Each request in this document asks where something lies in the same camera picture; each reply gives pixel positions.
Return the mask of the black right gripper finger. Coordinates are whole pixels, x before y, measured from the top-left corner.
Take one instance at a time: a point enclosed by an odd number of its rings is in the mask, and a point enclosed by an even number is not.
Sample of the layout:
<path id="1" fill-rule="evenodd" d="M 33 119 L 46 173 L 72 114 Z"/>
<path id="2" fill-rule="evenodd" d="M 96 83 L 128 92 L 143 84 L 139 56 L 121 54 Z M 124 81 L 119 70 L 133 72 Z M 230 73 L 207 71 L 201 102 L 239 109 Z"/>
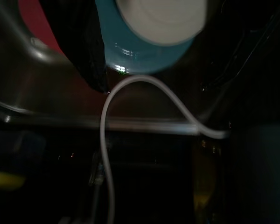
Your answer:
<path id="1" fill-rule="evenodd" d="M 93 0 L 42 0 L 54 37 L 66 57 L 94 90 L 108 93 L 105 45 Z"/>

